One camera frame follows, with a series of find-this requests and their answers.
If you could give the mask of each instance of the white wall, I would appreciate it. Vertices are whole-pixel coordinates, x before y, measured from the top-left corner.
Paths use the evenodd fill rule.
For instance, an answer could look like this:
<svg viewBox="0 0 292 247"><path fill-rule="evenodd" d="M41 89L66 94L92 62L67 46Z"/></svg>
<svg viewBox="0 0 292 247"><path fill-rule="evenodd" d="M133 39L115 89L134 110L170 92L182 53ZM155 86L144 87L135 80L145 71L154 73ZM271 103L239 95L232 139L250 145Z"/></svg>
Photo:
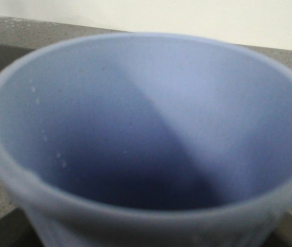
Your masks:
<svg viewBox="0 0 292 247"><path fill-rule="evenodd" d="M292 50L292 0L0 0L0 15Z"/></svg>

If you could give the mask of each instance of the granite countertop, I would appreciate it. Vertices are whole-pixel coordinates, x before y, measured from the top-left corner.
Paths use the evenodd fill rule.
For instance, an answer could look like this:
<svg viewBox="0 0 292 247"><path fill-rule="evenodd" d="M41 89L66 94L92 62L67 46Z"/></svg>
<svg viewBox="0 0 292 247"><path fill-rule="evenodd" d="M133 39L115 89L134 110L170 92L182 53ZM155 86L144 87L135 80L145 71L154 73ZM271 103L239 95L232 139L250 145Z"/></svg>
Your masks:
<svg viewBox="0 0 292 247"><path fill-rule="evenodd" d="M0 16L0 70L32 49L69 38L111 32L116 31ZM246 47L274 58L292 69L292 51L290 50ZM0 218L14 209L14 204L10 202L0 186Z"/></svg>

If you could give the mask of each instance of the water droplet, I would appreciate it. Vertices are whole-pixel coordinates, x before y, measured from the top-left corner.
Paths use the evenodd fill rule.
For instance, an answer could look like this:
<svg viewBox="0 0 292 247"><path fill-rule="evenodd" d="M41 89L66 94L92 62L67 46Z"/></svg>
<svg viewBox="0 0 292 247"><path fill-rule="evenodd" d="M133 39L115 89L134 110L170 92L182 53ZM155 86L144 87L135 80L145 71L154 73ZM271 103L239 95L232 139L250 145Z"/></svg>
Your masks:
<svg viewBox="0 0 292 247"><path fill-rule="evenodd" d="M67 161L62 160L61 165L62 165L62 168L66 168L67 167Z"/></svg>

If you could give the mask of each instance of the speckled countertop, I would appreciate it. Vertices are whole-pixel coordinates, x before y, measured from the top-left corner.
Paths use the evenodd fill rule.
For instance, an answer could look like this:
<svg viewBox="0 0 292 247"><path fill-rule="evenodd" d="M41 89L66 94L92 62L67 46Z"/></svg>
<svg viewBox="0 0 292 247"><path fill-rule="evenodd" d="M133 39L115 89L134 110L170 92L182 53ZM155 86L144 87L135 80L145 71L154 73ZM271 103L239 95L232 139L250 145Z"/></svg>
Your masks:
<svg viewBox="0 0 292 247"><path fill-rule="evenodd" d="M116 31L0 16L0 45L18 47L10 48L12 49L12 54L10 56L3 56L3 58L6 57L8 59L6 59L6 61L5 59L2 61L2 64L0 64L0 69L14 59L28 53L30 51L29 49L36 49L69 38L111 32ZM292 68L292 51L290 50L251 46L247 47L264 53L265 55L272 57ZM10 202L5 191L0 186L0 218L11 212L14 208L15 206Z"/></svg>

